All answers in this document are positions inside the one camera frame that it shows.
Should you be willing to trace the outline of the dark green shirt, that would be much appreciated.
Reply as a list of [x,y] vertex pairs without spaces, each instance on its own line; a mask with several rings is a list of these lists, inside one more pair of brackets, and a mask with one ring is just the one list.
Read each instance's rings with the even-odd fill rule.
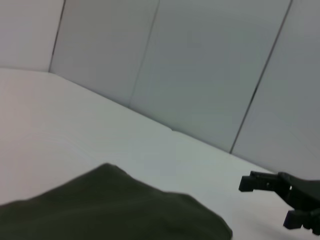
[[0,205],[0,240],[232,240],[222,217],[103,164],[59,187]]

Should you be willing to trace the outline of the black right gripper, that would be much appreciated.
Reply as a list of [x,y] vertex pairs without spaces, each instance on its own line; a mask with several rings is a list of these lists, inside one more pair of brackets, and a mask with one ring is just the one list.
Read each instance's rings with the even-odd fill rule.
[[285,172],[276,174],[251,171],[242,176],[240,192],[275,192],[295,210],[287,212],[283,226],[288,230],[312,230],[320,235],[320,180],[306,180]]

